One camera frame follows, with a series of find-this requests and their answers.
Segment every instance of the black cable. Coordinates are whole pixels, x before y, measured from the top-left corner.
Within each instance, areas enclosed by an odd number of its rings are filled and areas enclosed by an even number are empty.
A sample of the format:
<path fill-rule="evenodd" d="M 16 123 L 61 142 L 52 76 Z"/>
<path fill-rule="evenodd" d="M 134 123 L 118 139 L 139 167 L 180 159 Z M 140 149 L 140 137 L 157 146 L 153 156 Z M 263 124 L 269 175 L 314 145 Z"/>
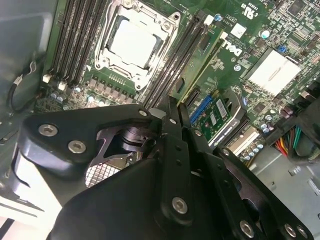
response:
<path fill-rule="evenodd" d="M 30 100 L 28 100 L 20 108 L 14 106 L 13 99 L 14 99 L 14 94 L 15 94 L 17 86 L 18 86 L 18 84 L 13 83 L 12 86 L 10 87 L 8 95 L 7 95 L 7 99 L 6 99 L 6 104 L 14 113 L 19 114 L 19 113 L 24 112 L 28 108 L 30 108 L 31 105 L 34 103 L 34 101 L 37 99 L 37 97 L 36 96 L 32 97 Z"/>

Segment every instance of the pcie slot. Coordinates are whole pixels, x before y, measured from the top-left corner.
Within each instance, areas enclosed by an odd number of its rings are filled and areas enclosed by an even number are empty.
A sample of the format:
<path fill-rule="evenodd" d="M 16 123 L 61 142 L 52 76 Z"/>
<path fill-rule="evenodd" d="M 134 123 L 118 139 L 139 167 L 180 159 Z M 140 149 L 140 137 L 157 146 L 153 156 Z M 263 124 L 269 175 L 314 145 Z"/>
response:
<path fill-rule="evenodd" d="M 195 28 L 198 25 L 198 19 L 195 16 L 191 22 L 189 23 L 189 26 L 187 29 L 184 31 L 181 39 L 179 40 L 179 43 L 173 53 L 170 55 L 169 59 L 165 63 L 161 73 L 159 76 L 156 78 L 156 82 L 153 83 L 152 88 L 150 89 L 148 95 L 146 96 L 145 100 L 143 101 L 144 107 L 147 107 L 150 105 L 152 101 L 152 97 L 155 94 L 157 90 L 159 90 L 162 85 L 164 84 L 162 82 L 162 79 L 165 78 L 166 74 L 169 74 L 169 68 L 177 61 L 177 57 L 181 54 L 182 49 L 185 47 L 185 42 L 188 42 L 188 38 L 190 37 L 191 32 L 195 30 Z"/>
<path fill-rule="evenodd" d="M 76 74 L 75 74 L 74 78 L 72 78 L 72 81 L 74 82 L 75 85 L 78 84 L 78 82 L 83 74 L 85 64 L 88 60 L 90 51 L 92 49 L 92 43 L 98 33 L 98 26 L 102 22 L 104 12 L 107 9 L 107 4 L 108 4 L 108 0 L 103 0 L 100 2 L 100 5 L 98 6 L 98 12 L 95 15 L 94 21 L 92 21 L 92 27 L 90 28 L 89 39 L 87 40 L 87 42 L 84 46 L 83 54 L 81 55 L 79 64 L 78 64 L 78 66 L 76 65 L 76 67 L 75 67 Z"/>
<path fill-rule="evenodd" d="M 209 103 L 213 101 L 212 96 L 207 95 L 203 101 L 200 103 L 200 105 L 196 108 L 194 113 L 190 117 L 190 123 L 194 124 L 198 117 L 202 114 L 202 112 L 205 110 L 205 108 L 208 106 Z"/>
<path fill-rule="evenodd" d="M 79 12 L 80 14 L 76 15 L 76 20 L 74 21 L 74 27 L 72 29 L 70 41 L 66 47 L 66 53 L 64 57 L 65 63 L 62 65 L 60 71 L 63 77 L 66 77 L 67 70 L 69 69 L 69 64 L 72 60 L 76 44 L 79 40 L 79 32 L 82 31 L 82 23 L 84 21 L 85 14 L 88 13 L 88 7 L 88 0 L 81 1 L 81 5 L 79 6 L 79 9 L 81 9 L 81 11 Z"/>
<path fill-rule="evenodd" d="M 60 67 L 61 67 L 61 65 L 63 65 L 63 62 L 64 62 L 66 44 L 67 44 L 67 42 L 70 41 L 69 34 L 71 31 L 71 26 L 74 24 L 75 13 L 77 11 L 78 3 L 79 3 L 78 1 L 73 2 L 71 13 L 70 13 L 70 18 L 69 18 L 68 23 L 65 26 L 65 32 L 64 32 L 64 35 L 62 36 L 62 45 L 61 45 L 60 51 L 58 52 L 59 57 L 57 58 L 57 65 L 55 68 L 56 73 L 60 72 Z"/>
<path fill-rule="evenodd" d="M 62 41 L 64 39 L 66 29 L 67 29 L 66 26 L 69 24 L 69 20 L 70 20 L 70 14 L 71 14 L 71 10 L 72 10 L 71 6 L 74 4 L 74 2 L 75 2 L 75 0 L 73 0 L 73 1 L 69 0 L 65 6 L 65 11 L 63 14 L 63 21 L 61 23 L 57 44 L 56 44 L 56 47 L 54 50 L 54 55 L 53 55 L 54 57 L 53 57 L 52 65 L 51 65 L 51 71 L 53 71 L 57 67 L 58 58 L 60 56 L 61 47 L 62 47 Z"/>

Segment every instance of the capacitor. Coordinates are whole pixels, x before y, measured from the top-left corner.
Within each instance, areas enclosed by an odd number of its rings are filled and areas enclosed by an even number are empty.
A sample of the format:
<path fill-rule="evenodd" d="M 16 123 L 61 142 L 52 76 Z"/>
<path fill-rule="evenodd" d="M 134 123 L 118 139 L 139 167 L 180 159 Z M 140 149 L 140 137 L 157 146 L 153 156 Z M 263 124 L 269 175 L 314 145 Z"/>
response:
<path fill-rule="evenodd" d="M 269 128 L 264 128 L 264 129 L 262 129 L 262 132 L 264 133 L 264 134 L 267 134 L 268 132 L 270 132 L 270 130 L 269 130 Z"/>
<path fill-rule="evenodd" d="M 246 161 L 249 161 L 251 159 L 251 157 L 246 152 L 242 155 L 242 157 Z"/>
<path fill-rule="evenodd" d="M 257 141 L 257 142 L 255 143 L 255 145 L 256 145 L 256 147 L 257 147 L 258 149 L 263 149 L 263 148 L 264 148 L 264 145 L 263 145 L 260 141 Z"/>
<path fill-rule="evenodd" d="M 214 15 L 214 20 L 216 22 L 221 22 L 222 21 L 222 16 L 221 14 L 217 13 L 216 15 Z"/>
<path fill-rule="evenodd" d="M 267 116 L 265 116 L 264 118 L 265 118 L 265 120 L 267 120 L 267 121 L 271 121 L 271 120 L 272 120 L 272 116 L 271 116 L 271 115 L 267 115 Z"/>
<path fill-rule="evenodd" d="M 288 119 L 288 118 L 290 118 L 290 115 L 285 111 L 285 110 L 280 110 L 280 115 L 282 116 L 282 117 L 284 117 L 285 119 Z"/>
<path fill-rule="evenodd" d="M 106 100 L 104 98 L 101 98 L 100 101 L 98 102 L 99 107 L 103 107 L 106 104 Z"/>
<path fill-rule="evenodd" d="M 59 93 L 57 91 L 54 91 L 50 94 L 50 97 L 53 99 L 56 99 L 59 96 Z"/>
<path fill-rule="evenodd" d="M 270 131 L 275 130 L 275 126 L 271 122 L 267 122 L 266 125 Z"/>
<path fill-rule="evenodd" d="M 96 95 L 94 95 L 93 93 L 91 93 L 91 94 L 88 96 L 88 102 L 89 102 L 89 103 L 94 102 L 95 99 L 96 99 Z"/>
<path fill-rule="evenodd" d="M 285 107 L 283 108 L 283 110 L 285 110 L 286 113 L 289 114 L 289 115 L 294 114 L 294 111 L 293 111 L 289 106 L 285 106 Z"/>
<path fill-rule="evenodd" d="M 249 149 L 247 153 L 251 158 L 255 155 L 255 153 L 251 149 Z"/>
<path fill-rule="evenodd" d="M 56 100 L 58 101 L 58 102 L 63 102 L 64 100 L 66 100 L 67 99 L 67 97 L 65 96 L 65 95 L 59 95 L 57 98 L 56 98 Z"/>
<path fill-rule="evenodd" d="M 261 129 L 265 129 L 265 128 L 268 127 L 267 124 L 266 124 L 264 121 L 261 121 L 261 122 L 259 123 L 259 125 L 260 125 L 260 128 L 261 128 Z"/>
<path fill-rule="evenodd" d="M 254 152 L 255 154 L 259 152 L 259 148 L 256 145 L 253 145 L 251 147 L 252 152 Z"/>
<path fill-rule="evenodd" d="M 84 87 L 81 86 L 81 85 L 76 86 L 76 87 L 74 88 L 74 90 L 75 90 L 77 93 L 81 93 L 81 92 L 83 91 L 83 89 L 84 89 Z"/>
<path fill-rule="evenodd" d="M 268 30 L 261 30 L 258 33 L 259 37 L 262 39 L 267 39 L 270 36 L 270 31 Z"/>

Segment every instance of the silver screw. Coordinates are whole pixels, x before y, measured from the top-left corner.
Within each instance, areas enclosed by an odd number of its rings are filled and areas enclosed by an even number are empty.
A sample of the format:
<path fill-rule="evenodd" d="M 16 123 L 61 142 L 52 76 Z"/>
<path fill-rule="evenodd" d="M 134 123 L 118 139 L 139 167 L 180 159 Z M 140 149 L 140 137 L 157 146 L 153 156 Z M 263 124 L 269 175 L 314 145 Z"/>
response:
<path fill-rule="evenodd" d="M 291 237 L 295 238 L 297 236 L 295 230 L 288 223 L 284 225 L 284 228 Z"/>
<path fill-rule="evenodd" d="M 267 121 L 271 121 L 271 120 L 272 120 L 272 116 L 271 116 L 271 115 L 267 115 L 267 116 L 265 116 L 265 120 L 267 120 Z"/>
<path fill-rule="evenodd" d="M 165 23 L 163 24 L 163 27 L 164 27 L 165 30 L 169 30 L 169 29 L 170 29 L 170 23 L 165 22 Z"/>
<path fill-rule="evenodd" d="M 68 149 L 74 154 L 83 154 L 87 148 L 82 141 L 73 140 L 69 142 Z"/>
<path fill-rule="evenodd" d="M 197 136 L 199 136 L 199 137 L 201 137 L 202 136 L 202 133 L 199 131 L 199 130 L 194 130 L 194 133 L 195 133 L 195 135 L 197 135 Z"/>
<path fill-rule="evenodd" d="M 226 155 L 229 156 L 229 151 L 227 149 L 222 149 L 222 152 Z"/>
<path fill-rule="evenodd" d="M 139 110 L 139 113 L 144 117 L 146 117 L 148 115 L 145 111 L 142 111 L 142 110 Z"/>
<path fill-rule="evenodd" d="M 172 199 L 172 206 L 179 214 L 186 214 L 188 211 L 188 205 L 181 197 L 175 196 Z"/>
<path fill-rule="evenodd" d="M 239 72 L 241 70 L 241 65 L 237 64 L 233 68 L 236 72 Z"/>
<path fill-rule="evenodd" d="M 51 124 L 43 124 L 38 129 L 39 133 L 46 137 L 53 137 L 57 135 L 58 129 Z"/>
<path fill-rule="evenodd" d="M 297 226 L 296 228 L 298 229 L 299 233 L 301 233 L 302 236 L 304 236 L 306 239 L 308 238 L 306 231 L 301 226 Z"/>
<path fill-rule="evenodd" d="M 253 238 L 255 235 L 255 232 L 253 228 L 250 226 L 250 224 L 246 220 L 241 220 L 240 221 L 240 228 L 242 232 L 247 235 L 249 238 Z"/>

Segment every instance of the mounting hole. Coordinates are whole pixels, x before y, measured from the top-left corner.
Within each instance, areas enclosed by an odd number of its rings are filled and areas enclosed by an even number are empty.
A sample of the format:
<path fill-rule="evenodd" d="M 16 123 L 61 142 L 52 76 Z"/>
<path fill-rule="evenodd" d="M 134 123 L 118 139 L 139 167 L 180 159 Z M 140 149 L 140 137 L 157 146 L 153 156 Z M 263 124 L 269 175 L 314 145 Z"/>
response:
<path fill-rule="evenodd" d="M 178 166 L 182 166 L 182 162 L 179 159 L 176 159 L 175 162 Z"/>

